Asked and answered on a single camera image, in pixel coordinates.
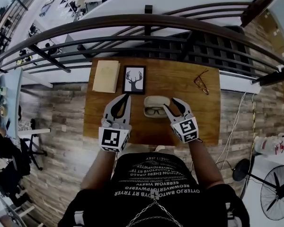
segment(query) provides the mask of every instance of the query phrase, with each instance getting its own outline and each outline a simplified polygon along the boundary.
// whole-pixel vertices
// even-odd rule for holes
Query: deer antler picture
[[[124,79],[124,93],[138,93],[144,94],[145,86],[145,67],[124,67],[125,79]]]

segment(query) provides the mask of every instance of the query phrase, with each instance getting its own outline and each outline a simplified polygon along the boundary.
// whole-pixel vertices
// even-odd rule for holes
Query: eyeglasses
[[[195,80],[194,83],[200,88],[205,94],[209,95],[209,91],[201,79],[201,75],[208,72],[208,70],[203,71]]]
[[[164,108],[160,107],[146,107],[145,112],[149,115],[154,115],[156,112],[159,115],[166,115]]]

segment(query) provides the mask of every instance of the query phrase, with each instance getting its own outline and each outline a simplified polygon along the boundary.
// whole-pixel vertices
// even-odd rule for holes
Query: white container
[[[255,137],[255,151],[264,155],[284,153],[284,137]]]

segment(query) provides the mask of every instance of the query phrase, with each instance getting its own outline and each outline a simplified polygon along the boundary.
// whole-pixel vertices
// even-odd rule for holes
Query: fan stand
[[[241,180],[243,180],[246,175],[248,176],[252,176],[253,178],[257,179],[258,181],[266,184],[267,186],[270,186],[272,187],[273,189],[275,189],[276,191],[276,199],[282,199],[284,197],[284,184],[282,186],[279,185],[279,182],[278,182],[278,186],[277,185],[274,185],[272,183],[269,183],[253,174],[251,174],[249,172],[249,166],[250,166],[250,161],[248,159],[243,159],[241,161],[239,161],[234,170],[233,170],[233,173],[232,173],[232,178],[233,180],[235,180],[236,182],[239,182]]]

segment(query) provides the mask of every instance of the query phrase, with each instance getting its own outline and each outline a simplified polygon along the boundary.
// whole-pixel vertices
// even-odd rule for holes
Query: chain necklace
[[[161,217],[161,216],[154,216],[154,217],[148,217],[148,218],[143,218],[143,219],[140,219],[136,222],[134,222],[142,213],[144,213],[148,208],[150,208],[151,206],[157,204],[164,212],[167,213],[167,215],[170,217],[170,218],[165,218],[165,217]],[[149,220],[149,219],[155,219],[155,218],[162,218],[162,219],[165,219],[165,220],[168,220],[168,221],[171,221],[173,223],[175,223],[177,226],[179,227],[183,227],[178,221],[175,220],[175,218],[162,206],[160,205],[157,200],[153,199],[153,203],[151,203],[150,205],[148,205],[146,208],[142,209],[142,211],[140,213],[138,213],[130,222],[129,224],[126,226],[126,227],[131,227],[139,222],[142,222],[144,220]]]

